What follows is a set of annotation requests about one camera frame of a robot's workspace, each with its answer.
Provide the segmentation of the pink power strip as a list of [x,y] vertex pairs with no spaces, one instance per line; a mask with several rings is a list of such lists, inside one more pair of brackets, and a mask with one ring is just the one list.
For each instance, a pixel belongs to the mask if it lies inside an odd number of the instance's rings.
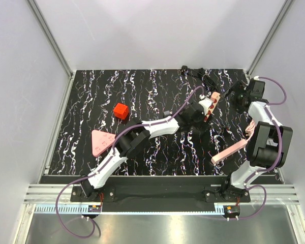
[[221,151],[211,158],[211,162],[216,165],[218,162],[224,160],[228,156],[236,153],[247,145],[247,140],[242,139],[241,141],[235,143],[234,145],[228,147],[227,149]]

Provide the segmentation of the pink triangular socket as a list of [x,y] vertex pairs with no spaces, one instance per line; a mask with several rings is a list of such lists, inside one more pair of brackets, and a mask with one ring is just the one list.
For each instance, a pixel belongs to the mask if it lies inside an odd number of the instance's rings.
[[115,140],[115,134],[93,130],[91,132],[91,139],[92,154],[94,157],[98,157],[113,144]]

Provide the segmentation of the red cube socket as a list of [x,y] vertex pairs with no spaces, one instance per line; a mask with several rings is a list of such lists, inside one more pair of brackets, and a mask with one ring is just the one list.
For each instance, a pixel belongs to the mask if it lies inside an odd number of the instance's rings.
[[129,108],[127,105],[118,103],[114,110],[113,110],[114,116],[119,119],[126,119],[126,117],[129,115]]

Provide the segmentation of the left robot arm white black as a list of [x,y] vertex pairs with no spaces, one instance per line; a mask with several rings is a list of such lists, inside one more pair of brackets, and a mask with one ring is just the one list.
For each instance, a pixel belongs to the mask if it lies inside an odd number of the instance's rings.
[[140,153],[152,138],[172,135],[198,126],[205,122],[212,101],[206,99],[192,103],[180,112],[163,119],[137,121],[126,126],[112,144],[112,148],[102,162],[81,181],[82,196],[88,201],[95,201],[109,176],[126,160]]

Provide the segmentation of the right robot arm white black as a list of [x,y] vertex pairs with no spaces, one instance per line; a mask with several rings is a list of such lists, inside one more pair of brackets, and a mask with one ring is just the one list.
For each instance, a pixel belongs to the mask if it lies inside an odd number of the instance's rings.
[[275,118],[270,109],[272,103],[263,98],[267,80],[255,76],[248,86],[238,82],[228,91],[233,93],[231,103],[235,110],[248,113],[256,126],[247,143],[246,161],[221,186],[225,201],[244,197],[257,177],[285,164],[293,130]]

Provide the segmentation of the wooden socket strip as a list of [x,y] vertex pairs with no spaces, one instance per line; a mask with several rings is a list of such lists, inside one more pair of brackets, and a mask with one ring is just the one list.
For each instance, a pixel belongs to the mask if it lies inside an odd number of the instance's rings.
[[207,102],[207,112],[204,118],[204,122],[207,122],[220,100],[220,93],[215,91],[210,95],[210,97],[205,97],[204,100]]

